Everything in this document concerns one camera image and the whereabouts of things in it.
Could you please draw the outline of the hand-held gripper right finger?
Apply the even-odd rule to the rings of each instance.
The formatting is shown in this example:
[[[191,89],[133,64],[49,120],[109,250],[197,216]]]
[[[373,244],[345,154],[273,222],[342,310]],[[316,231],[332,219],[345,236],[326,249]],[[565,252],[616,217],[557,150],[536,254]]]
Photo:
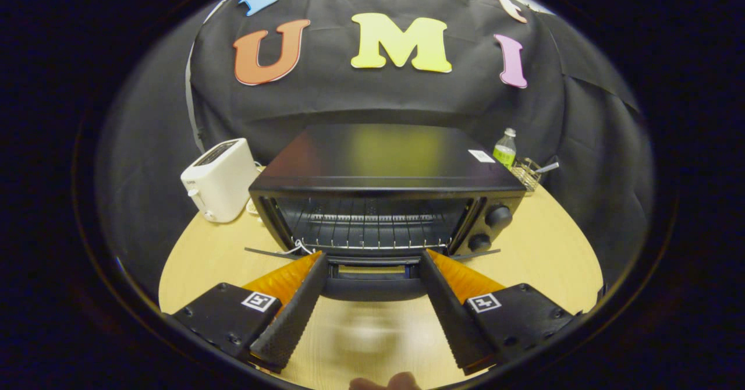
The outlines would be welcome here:
[[[473,374],[516,363],[582,315],[528,283],[504,286],[433,250],[418,266],[458,368]]]

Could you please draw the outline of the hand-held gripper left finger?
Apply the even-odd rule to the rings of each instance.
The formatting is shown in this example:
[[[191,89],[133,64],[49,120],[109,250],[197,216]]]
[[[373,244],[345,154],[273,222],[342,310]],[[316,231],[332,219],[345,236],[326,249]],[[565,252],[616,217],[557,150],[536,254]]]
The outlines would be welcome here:
[[[218,283],[171,316],[242,363],[279,373],[298,346],[327,281],[323,252],[238,287]]]

